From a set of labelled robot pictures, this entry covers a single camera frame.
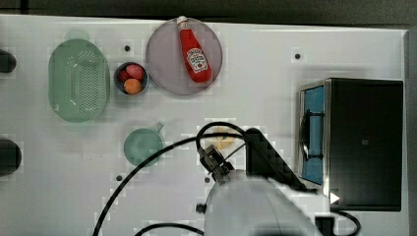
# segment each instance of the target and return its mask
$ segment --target green colander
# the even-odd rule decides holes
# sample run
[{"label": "green colander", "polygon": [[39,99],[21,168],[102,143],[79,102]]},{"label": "green colander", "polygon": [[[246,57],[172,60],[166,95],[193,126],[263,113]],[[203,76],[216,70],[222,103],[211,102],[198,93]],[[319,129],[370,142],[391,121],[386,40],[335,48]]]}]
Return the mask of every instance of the green colander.
[{"label": "green colander", "polygon": [[96,117],[110,95],[110,74],[100,50],[84,39],[61,43],[49,60],[49,103],[69,122]]}]

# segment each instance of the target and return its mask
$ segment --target plate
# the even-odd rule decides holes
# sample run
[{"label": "plate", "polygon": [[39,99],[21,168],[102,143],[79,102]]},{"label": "plate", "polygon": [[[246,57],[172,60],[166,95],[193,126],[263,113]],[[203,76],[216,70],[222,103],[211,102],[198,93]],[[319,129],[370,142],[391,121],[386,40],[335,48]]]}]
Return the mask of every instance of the plate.
[{"label": "plate", "polygon": [[195,83],[188,75],[182,57],[176,19],[160,26],[147,46],[148,72],[154,82],[175,94],[192,95],[207,89],[217,78],[222,63],[221,45],[215,33],[204,23],[188,19],[190,29],[203,48],[212,69],[206,83]]}]

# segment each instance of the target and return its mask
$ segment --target mug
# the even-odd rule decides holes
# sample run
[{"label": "mug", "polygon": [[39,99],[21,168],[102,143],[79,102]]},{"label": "mug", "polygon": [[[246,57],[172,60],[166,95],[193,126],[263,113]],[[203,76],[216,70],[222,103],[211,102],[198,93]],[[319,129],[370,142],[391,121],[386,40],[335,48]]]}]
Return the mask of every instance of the mug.
[{"label": "mug", "polygon": [[[126,158],[133,165],[140,165],[151,155],[163,149],[164,144],[160,135],[163,125],[158,123],[156,127],[141,128],[132,132],[125,141],[124,152]],[[160,156],[147,164],[150,167],[158,162]]]}]

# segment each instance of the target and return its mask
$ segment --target cable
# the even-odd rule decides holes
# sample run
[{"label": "cable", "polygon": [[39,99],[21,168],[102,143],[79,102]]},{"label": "cable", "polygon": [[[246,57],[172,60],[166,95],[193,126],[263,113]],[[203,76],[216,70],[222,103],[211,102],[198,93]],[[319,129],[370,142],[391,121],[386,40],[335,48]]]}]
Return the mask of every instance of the cable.
[{"label": "cable", "polygon": [[179,224],[179,223],[157,223],[157,224],[152,224],[148,227],[143,228],[141,231],[139,231],[137,234],[135,234],[135,236],[142,236],[144,235],[146,232],[153,230],[155,228],[163,228],[163,227],[173,227],[173,228],[181,228],[181,229],[187,229],[191,232],[195,232],[198,233],[200,235],[205,235],[205,232],[203,232],[202,230],[195,228],[195,227],[191,227],[189,225],[186,224]]},{"label": "cable", "polygon": [[[241,135],[238,134],[229,134],[229,133],[215,133],[215,134],[206,134],[202,135],[202,138],[212,138],[212,137],[234,137],[238,139],[243,139]],[[125,188],[125,186],[129,183],[129,181],[142,169],[144,168],[148,163],[153,161],[158,156],[166,153],[169,150],[172,150],[176,147],[182,146],[186,143],[195,141],[197,137],[188,138],[182,141],[179,141],[173,145],[170,145],[168,147],[165,147],[159,151],[157,151],[155,154],[151,155],[148,159],[146,159],[144,162],[142,162],[140,165],[138,165],[132,172],[129,173],[128,176],[120,183],[120,185],[117,187],[117,189],[113,192],[110,199],[107,201],[106,205],[104,206],[104,209],[101,211],[100,217],[98,218],[97,224],[95,225],[94,232],[92,233],[92,236],[98,236],[98,233],[100,231],[101,225],[104,221],[105,216],[107,215],[108,211],[110,210],[111,206],[113,205],[114,201],[116,200],[117,196],[119,196],[120,192]]]},{"label": "cable", "polygon": [[236,153],[238,150],[240,150],[242,147],[244,147],[246,145],[246,143],[245,144],[243,144],[243,145],[241,145],[240,147],[238,147],[237,149],[235,149],[235,150],[233,150],[229,155],[227,155],[227,157],[226,158],[224,158],[224,160],[223,161],[221,161],[221,163],[219,163],[219,164],[217,164],[216,166],[215,166],[215,168],[211,171],[211,172],[209,172],[208,173],[208,175],[210,175],[215,169],[217,169],[218,168],[218,166],[220,166],[221,164],[223,164],[223,163],[225,163],[226,162],[226,160],[228,159],[228,158],[230,158],[230,157],[232,157],[232,155],[234,154],[234,153]]},{"label": "cable", "polygon": [[209,128],[211,128],[211,127],[214,127],[214,126],[229,127],[231,129],[237,131],[243,137],[243,139],[246,141],[245,131],[242,130],[239,126],[236,126],[236,125],[233,125],[233,124],[230,124],[230,123],[227,123],[227,122],[221,122],[221,121],[211,122],[211,123],[206,124],[205,126],[203,126],[202,129],[197,133],[197,137],[196,137],[197,150],[202,149],[201,139],[202,139],[202,136],[205,133],[205,131],[208,130]]},{"label": "cable", "polygon": [[359,220],[355,216],[353,216],[350,213],[345,212],[345,211],[332,210],[331,212],[333,212],[335,214],[338,214],[338,215],[341,215],[341,216],[344,216],[344,217],[352,220],[353,223],[356,224],[356,229],[352,233],[346,234],[346,235],[336,235],[336,236],[355,236],[355,235],[359,234],[359,232],[362,229],[362,225],[361,225],[361,222],[359,222]]}]

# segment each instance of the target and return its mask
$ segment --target white tabletop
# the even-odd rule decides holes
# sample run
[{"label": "white tabletop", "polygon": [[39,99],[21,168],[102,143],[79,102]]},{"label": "white tabletop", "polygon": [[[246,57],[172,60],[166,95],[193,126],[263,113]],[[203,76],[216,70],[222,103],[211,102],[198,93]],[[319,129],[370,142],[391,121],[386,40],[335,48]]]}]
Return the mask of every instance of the white tabletop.
[{"label": "white tabletop", "polygon": [[[92,121],[68,123],[48,101],[48,60],[69,30],[84,30],[105,55],[110,74],[126,61],[145,63],[151,33],[162,21],[0,16],[0,48],[16,55],[12,74],[0,74],[0,137],[17,143],[23,165],[0,180],[0,232],[17,235],[91,235],[115,177],[134,166],[122,146],[130,132],[165,127],[166,145],[196,135],[204,124],[226,120],[258,127],[294,168],[296,97],[300,86],[329,77],[404,79],[404,30],[261,25],[208,25],[223,48],[214,85],[176,96],[155,85],[127,97],[111,84],[110,100]],[[124,51],[130,45],[130,52]],[[294,54],[302,55],[300,60]],[[244,151],[234,164],[244,168]],[[402,211],[354,212],[362,235],[408,235],[404,142]],[[102,235],[134,235],[153,221],[182,221],[203,228],[195,205],[210,184],[195,144],[167,153],[141,171],[108,215]],[[340,225],[349,224],[339,221]],[[172,229],[161,235],[180,235]]]}]

